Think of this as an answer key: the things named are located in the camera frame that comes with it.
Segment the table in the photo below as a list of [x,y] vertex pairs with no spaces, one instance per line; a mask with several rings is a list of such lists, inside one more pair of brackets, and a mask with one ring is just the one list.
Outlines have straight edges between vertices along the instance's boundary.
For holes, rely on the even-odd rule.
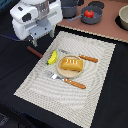
[[[2,17],[2,20],[0,20],[0,35],[14,35],[11,20],[9,13]],[[116,44],[91,128],[127,128],[128,44],[59,26],[56,27],[55,37],[60,31]],[[25,113],[54,128],[80,128],[13,95],[39,60],[38,57],[27,50],[27,46],[31,46],[43,54],[53,39],[46,35],[38,40],[39,46],[35,48],[30,42],[15,42],[0,37],[0,104]]]
[[[77,7],[77,15],[81,14],[81,9],[88,4],[92,0],[84,0],[84,4],[82,6]],[[116,2],[116,1],[109,1],[109,0],[101,0],[104,3],[105,7],[102,9],[103,14],[101,21],[94,25],[88,25],[81,22],[80,18],[73,20],[71,22],[67,22],[67,19],[63,19],[58,26],[70,28],[73,30],[114,39],[122,42],[128,42],[128,31],[120,28],[115,19],[119,15],[119,10],[123,7],[128,5],[128,3]]]

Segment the yellow banana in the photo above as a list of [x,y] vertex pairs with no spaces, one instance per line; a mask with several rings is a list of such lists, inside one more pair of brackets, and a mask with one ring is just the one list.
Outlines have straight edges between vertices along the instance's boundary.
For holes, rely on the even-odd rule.
[[52,56],[47,61],[47,65],[51,65],[51,64],[55,63],[56,62],[56,59],[57,59],[57,52],[55,50],[53,50]]

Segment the placemat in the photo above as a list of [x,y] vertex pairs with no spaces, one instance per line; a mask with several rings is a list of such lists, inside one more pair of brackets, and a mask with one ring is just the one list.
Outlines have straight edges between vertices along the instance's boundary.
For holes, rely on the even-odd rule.
[[[112,43],[61,31],[14,95],[83,128],[89,128],[114,48],[115,44]],[[83,60],[83,73],[72,79],[86,85],[86,89],[46,77],[46,70],[58,74],[56,63],[65,55],[59,49],[98,59],[98,63]],[[47,65],[53,50],[57,51],[57,61]]]

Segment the bread roll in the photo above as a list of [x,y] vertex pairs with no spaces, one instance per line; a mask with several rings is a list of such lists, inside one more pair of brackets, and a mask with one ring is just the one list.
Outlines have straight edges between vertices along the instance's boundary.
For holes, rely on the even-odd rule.
[[83,60],[63,58],[61,63],[61,69],[82,71]]

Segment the bowl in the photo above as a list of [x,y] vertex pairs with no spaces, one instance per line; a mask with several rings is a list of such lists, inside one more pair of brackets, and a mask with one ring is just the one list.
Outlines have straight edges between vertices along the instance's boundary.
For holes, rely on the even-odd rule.
[[74,56],[74,55],[66,55],[66,56],[62,57],[61,59],[59,59],[59,61],[56,64],[56,67],[57,67],[58,73],[61,76],[63,76],[64,78],[75,78],[75,77],[78,77],[79,75],[81,75],[83,70],[82,71],[72,71],[72,70],[61,69],[61,63],[62,63],[62,59],[63,58],[80,59],[80,60],[82,60],[81,58],[79,58],[77,56]]
[[120,17],[120,21],[121,21],[122,26],[123,26],[126,30],[128,30],[128,5],[122,7],[122,8],[119,10],[119,17]]

